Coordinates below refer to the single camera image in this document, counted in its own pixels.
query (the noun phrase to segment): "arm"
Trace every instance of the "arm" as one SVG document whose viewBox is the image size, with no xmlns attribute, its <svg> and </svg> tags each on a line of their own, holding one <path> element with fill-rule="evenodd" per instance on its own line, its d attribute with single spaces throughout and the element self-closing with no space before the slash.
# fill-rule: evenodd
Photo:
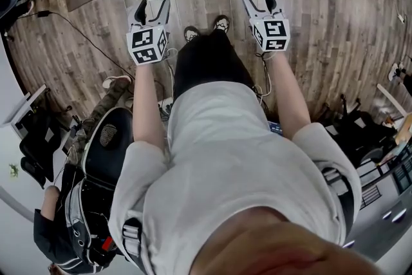
<svg viewBox="0 0 412 275">
<path fill-rule="evenodd" d="M 41 207 L 40 214 L 50 221 L 54 221 L 54 214 L 56 212 L 56 203 L 59 198 L 60 191 L 55 185 L 47 187 L 44 193 L 44 201 Z"/>
<path fill-rule="evenodd" d="M 164 151 L 164 134 L 160 119 L 152 64 L 137 66 L 133 101 L 133 136 Z"/>
<path fill-rule="evenodd" d="M 310 124 L 308 106 L 297 84 L 292 69 L 283 52 L 270 60 L 271 76 L 274 80 L 277 110 L 280 124 L 286 138 L 292 140 L 294 135 Z"/>
</svg>

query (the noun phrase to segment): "wooden floor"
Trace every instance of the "wooden floor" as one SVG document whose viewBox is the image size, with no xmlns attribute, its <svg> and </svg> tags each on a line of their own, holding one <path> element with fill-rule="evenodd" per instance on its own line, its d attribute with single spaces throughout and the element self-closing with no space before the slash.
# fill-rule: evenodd
<svg viewBox="0 0 412 275">
<path fill-rule="evenodd" d="M 36 0 L 36 10 L 53 10 L 67 17 L 110 57 L 130 72 L 135 66 L 126 49 L 126 7 L 138 0 L 95 0 L 71 13 L 65 0 Z M 349 104 L 359 97 L 362 109 L 377 120 L 386 113 L 397 116 L 376 89 L 386 87 L 407 111 L 412 97 L 406 89 L 389 83 L 388 71 L 403 60 L 412 71 L 408 55 L 412 48 L 412 24 L 397 19 L 397 9 L 412 20 L 411 0 L 282 0 L 290 20 L 292 40 L 287 51 L 290 64 L 313 117 L 324 102 L 339 106 L 345 93 Z M 254 56 L 256 43 L 248 30 L 241 0 L 172 0 L 170 48 L 181 48 L 183 29 L 196 25 L 206 31 L 218 14 L 232 18 L 229 37 L 256 83 L 264 85 L 263 68 Z M 148 16 L 158 9 L 155 1 Z M 85 117 L 103 96 L 102 81 L 122 70 L 105 59 L 70 25 L 57 15 L 18 20 L 10 34 L 12 57 L 26 88 L 41 84 L 51 88 L 56 108 L 71 104 L 72 114 Z M 164 63 L 155 65 L 156 77 L 171 94 L 171 79 Z M 162 89 L 158 97 L 163 97 Z M 275 109 L 276 98 L 266 98 Z"/>
</svg>

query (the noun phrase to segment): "gray t-shirt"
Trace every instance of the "gray t-shirt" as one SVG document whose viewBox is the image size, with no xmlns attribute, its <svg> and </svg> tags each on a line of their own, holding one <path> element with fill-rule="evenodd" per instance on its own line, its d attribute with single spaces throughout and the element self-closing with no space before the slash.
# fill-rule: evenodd
<svg viewBox="0 0 412 275">
<path fill-rule="evenodd" d="M 145 142 L 129 146 L 109 221 L 123 250 L 124 222 L 140 219 L 148 274 L 188 275 L 209 236 L 251 207 L 273 208 L 325 240 L 344 243 L 342 207 L 319 169 L 334 167 L 348 177 L 355 210 L 361 206 L 361 183 L 320 124 L 287 140 L 270 132 L 252 90 L 210 82 L 177 99 L 168 139 L 169 162 Z"/>
</svg>

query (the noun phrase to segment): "shoe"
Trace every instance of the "shoe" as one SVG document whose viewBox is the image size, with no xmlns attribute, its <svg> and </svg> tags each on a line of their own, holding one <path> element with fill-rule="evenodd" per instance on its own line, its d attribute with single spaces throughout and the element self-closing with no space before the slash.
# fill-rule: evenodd
<svg viewBox="0 0 412 275">
<path fill-rule="evenodd" d="M 128 98 L 126 101 L 124 101 L 124 106 L 127 109 L 131 109 L 133 107 L 133 100 L 134 100 L 133 97 Z"/>
<path fill-rule="evenodd" d="M 200 31 L 194 26 L 188 26 L 185 29 L 185 39 L 187 43 L 189 43 L 190 41 L 192 41 L 192 39 L 199 37 L 199 36 L 200 36 Z"/>
<path fill-rule="evenodd" d="M 219 15 L 214 20 L 213 29 L 223 30 L 225 33 L 229 31 L 230 28 L 230 21 L 226 15 Z"/>
<path fill-rule="evenodd" d="M 129 82 L 131 82 L 131 78 L 127 75 L 124 76 L 110 76 L 108 78 L 106 78 L 102 84 L 103 88 L 105 89 L 109 89 L 110 88 L 110 84 L 115 81 L 116 79 L 127 79 Z"/>
<path fill-rule="evenodd" d="M 34 8 L 34 5 L 35 5 L 34 0 L 30 0 L 28 2 L 28 11 L 27 11 L 27 13 L 23 14 L 21 17 L 29 15 L 32 12 L 33 8 Z"/>
<path fill-rule="evenodd" d="M 398 69 L 398 64 L 394 63 L 392 65 L 391 71 L 389 71 L 389 74 L 388 74 L 388 79 L 390 82 L 397 76 L 397 69 Z"/>
</svg>

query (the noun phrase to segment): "pants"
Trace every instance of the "pants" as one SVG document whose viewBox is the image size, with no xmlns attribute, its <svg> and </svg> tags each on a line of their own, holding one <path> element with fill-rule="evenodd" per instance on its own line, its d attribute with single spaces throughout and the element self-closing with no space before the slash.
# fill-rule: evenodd
<svg viewBox="0 0 412 275">
<path fill-rule="evenodd" d="M 177 99 L 206 82 L 238 82 L 253 88 L 249 72 L 236 54 L 223 30 L 195 37 L 179 52 L 174 74 L 174 97 Z"/>
<path fill-rule="evenodd" d="M 29 2 L 30 0 L 27 0 L 20 5 L 14 6 L 14 8 L 12 8 L 5 16 L 3 16 L 0 20 L 1 28 L 9 30 L 20 16 L 28 12 Z"/>
<path fill-rule="evenodd" d="M 110 85 L 110 89 L 102 100 L 95 106 L 89 118 L 83 121 L 82 129 L 80 129 L 75 137 L 74 143 L 69 150 L 66 164 L 62 175 L 62 189 L 58 201 L 58 207 L 61 207 L 71 187 L 79 183 L 83 178 L 83 170 L 81 168 L 84 148 L 91 138 L 97 124 L 102 117 L 113 107 L 127 91 L 130 82 L 125 79 L 117 79 Z"/>
</svg>

